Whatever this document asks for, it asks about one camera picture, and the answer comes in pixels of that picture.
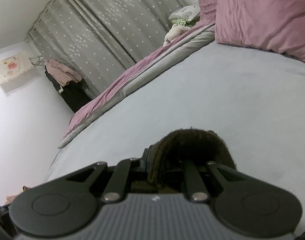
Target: green fabric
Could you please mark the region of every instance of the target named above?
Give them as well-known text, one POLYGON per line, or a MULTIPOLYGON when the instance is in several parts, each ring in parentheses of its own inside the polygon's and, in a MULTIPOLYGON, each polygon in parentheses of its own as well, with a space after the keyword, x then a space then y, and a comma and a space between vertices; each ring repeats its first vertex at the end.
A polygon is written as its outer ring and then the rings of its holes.
POLYGON ((200 17, 197 17, 195 19, 193 19, 192 21, 188 22, 185 19, 175 19, 175 20, 171 20, 172 24, 178 24, 178 25, 182 25, 182 26, 187 26, 187 27, 193 27, 196 25, 196 23, 200 20, 200 17))

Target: curtain with star pattern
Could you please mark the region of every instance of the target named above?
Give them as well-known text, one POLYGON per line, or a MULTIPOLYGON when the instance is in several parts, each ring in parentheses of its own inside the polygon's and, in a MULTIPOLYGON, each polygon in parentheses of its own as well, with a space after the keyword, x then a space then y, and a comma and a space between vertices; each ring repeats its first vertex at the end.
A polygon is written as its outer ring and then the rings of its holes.
POLYGON ((52 0, 29 36, 45 59, 80 71, 95 95, 162 46, 185 0, 52 0))

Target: clothes hanging on wall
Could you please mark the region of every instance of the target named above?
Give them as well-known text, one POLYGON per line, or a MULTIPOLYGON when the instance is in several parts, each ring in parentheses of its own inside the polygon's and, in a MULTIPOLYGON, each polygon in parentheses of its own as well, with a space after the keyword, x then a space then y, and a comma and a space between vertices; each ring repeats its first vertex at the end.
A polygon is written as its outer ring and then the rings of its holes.
POLYGON ((45 74, 46 74, 46 77, 49 79, 49 81, 53 84, 54 86, 54 89, 59 92, 62 87, 61 85, 57 82, 57 80, 54 79, 54 77, 52 75, 50 75, 47 71, 47 67, 45 66, 45 74))
POLYGON ((61 86, 69 84, 70 81, 80 82, 82 80, 82 76, 78 72, 54 59, 47 60, 46 69, 61 86))
POLYGON ((45 74, 48 80, 53 84, 56 91, 61 95, 63 100, 65 100, 66 104, 74 113, 91 101, 79 82, 74 82, 71 80, 66 82, 67 85, 62 87, 58 81, 50 73, 48 73, 47 66, 45 67, 45 74))
POLYGON ((64 86, 60 95, 74 113, 91 101, 81 84, 74 81, 70 81, 68 85, 64 86))

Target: cloth wall hanging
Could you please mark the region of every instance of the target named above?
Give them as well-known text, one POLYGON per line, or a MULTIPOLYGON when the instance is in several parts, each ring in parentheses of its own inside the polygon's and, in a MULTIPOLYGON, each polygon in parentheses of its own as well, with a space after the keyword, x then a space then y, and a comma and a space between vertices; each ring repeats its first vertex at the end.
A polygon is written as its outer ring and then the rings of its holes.
POLYGON ((31 68, 33 65, 26 52, 5 58, 0 61, 0 83, 5 83, 31 68))

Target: bolt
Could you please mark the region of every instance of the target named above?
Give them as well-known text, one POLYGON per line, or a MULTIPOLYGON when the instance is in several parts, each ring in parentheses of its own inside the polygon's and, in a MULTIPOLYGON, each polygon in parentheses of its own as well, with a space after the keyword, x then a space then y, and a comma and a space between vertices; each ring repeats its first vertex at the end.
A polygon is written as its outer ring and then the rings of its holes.
POLYGON ((201 202, 206 201, 209 198, 209 195, 204 192, 196 192, 191 196, 193 201, 201 202))
POLYGON ((103 198, 105 201, 113 202, 113 201, 117 201, 120 198, 120 196, 116 192, 109 192, 105 194, 103 198))

